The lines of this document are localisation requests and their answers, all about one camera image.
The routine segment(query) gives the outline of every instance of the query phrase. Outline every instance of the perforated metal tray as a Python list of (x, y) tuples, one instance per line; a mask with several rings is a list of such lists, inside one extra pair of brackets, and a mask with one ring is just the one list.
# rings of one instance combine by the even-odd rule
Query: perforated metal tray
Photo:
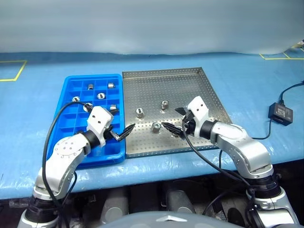
[[(153, 122), (169, 122), (181, 126), (182, 116), (174, 109), (184, 107), (194, 97), (201, 96), (212, 119), (231, 123), (222, 103), (214, 92), (203, 69), (184, 68), (123, 72), (124, 116), (126, 126), (136, 123), (126, 138), (127, 157), (139, 157), (190, 151), (186, 141), (172, 136), (165, 128), (152, 133)], [(161, 102), (169, 101), (163, 111)], [(136, 109), (143, 108), (143, 119), (136, 117)], [(200, 150), (216, 148), (208, 140), (190, 137)]]

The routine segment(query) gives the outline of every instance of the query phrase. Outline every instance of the white wall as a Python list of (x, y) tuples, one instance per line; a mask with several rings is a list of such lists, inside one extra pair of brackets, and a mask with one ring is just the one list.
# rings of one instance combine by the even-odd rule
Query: white wall
[(0, 52), (279, 53), (304, 0), (2, 0)]

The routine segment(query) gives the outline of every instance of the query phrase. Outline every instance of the metal nut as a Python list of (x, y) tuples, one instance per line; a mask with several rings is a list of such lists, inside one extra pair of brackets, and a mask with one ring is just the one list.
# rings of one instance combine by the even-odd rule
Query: metal nut
[(105, 94), (104, 93), (99, 93), (99, 94), (97, 94), (97, 98), (99, 100), (105, 99)]
[[(91, 103), (86, 103), (87, 105), (90, 105), (93, 108), (93, 105)], [(84, 106), (83, 107), (84, 111), (87, 112), (87, 108)]]
[(115, 104), (112, 104), (111, 106), (110, 106), (110, 111), (111, 110), (116, 110), (117, 109), (117, 106), (115, 105)]
[(162, 105), (161, 106), (162, 110), (168, 109), (169, 108), (169, 101), (162, 101), (161, 105)]
[(74, 96), (72, 98), (72, 101), (75, 102), (75, 101), (80, 101), (80, 97), (79, 96)]
[(143, 109), (142, 108), (137, 108), (136, 109), (136, 116), (138, 118), (143, 118), (144, 117), (144, 112), (143, 112)]
[(89, 84), (89, 85), (87, 86), (87, 89), (88, 89), (88, 90), (93, 90), (93, 89), (94, 89), (94, 84)]
[(151, 130), (153, 133), (158, 133), (160, 132), (160, 129), (162, 128), (162, 126), (159, 123), (152, 123), (152, 127)]
[(108, 83), (108, 89), (113, 89), (115, 88), (115, 84), (113, 82)]

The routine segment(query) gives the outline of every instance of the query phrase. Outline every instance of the blue table surface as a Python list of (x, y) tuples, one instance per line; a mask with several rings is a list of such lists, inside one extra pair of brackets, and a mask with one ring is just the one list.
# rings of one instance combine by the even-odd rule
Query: blue table surface
[[(0, 61), (27, 60), (17, 81), (0, 82), (0, 199), (28, 197), (41, 167), (45, 137), (65, 77), (121, 74), (122, 71), (202, 67), (233, 123), (252, 137), (268, 131), (268, 107), (282, 90), (304, 79), (303, 60), (264, 60), (233, 53), (115, 55), (100, 53), (3, 53)], [(0, 62), (0, 79), (14, 78), (21, 64)], [(304, 86), (284, 95), (294, 111), (289, 126), (273, 123), (262, 143), (273, 163), (304, 158)], [(202, 152), (218, 164), (219, 150)], [(223, 167), (234, 169), (223, 154)], [(77, 170), (74, 191), (169, 180), (215, 173), (195, 153), (127, 159), (111, 166)]]

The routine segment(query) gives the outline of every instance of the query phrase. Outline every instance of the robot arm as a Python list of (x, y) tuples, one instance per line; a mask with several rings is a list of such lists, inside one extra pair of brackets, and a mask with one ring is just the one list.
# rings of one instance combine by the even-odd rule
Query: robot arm
[[(249, 212), (257, 227), (299, 223), (284, 189), (278, 185), (270, 154), (262, 143), (249, 137), (245, 129), (238, 125), (212, 122), (200, 96), (195, 97), (185, 109), (177, 108), (176, 111), (184, 115), (186, 134), (209, 139), (226, 152), (239, 174), (255, 189), (254, 207)], [(162, 125), (183, 138), (180, 128), (170, 123)]]
[[(86, 132), (59, 140), (54, 146), (51, 157), (46, 162), (48, 184), (57, 200), (62, 200), (73, 178), (76, 167), (97, 146), (105, 146), (105, 141), (114, 138), (117, 141), (128, 136), (134, 124), (127, 127), (121, 135), (112, 131), (110, 125), (113, 116), (106, 109), (96, 106), (87, 120)], [(54, 205), (42, 179), (40, 169), (34, 186), (29, 207), (21, 216), (19, 228), (55, 227), (58, 222)]]

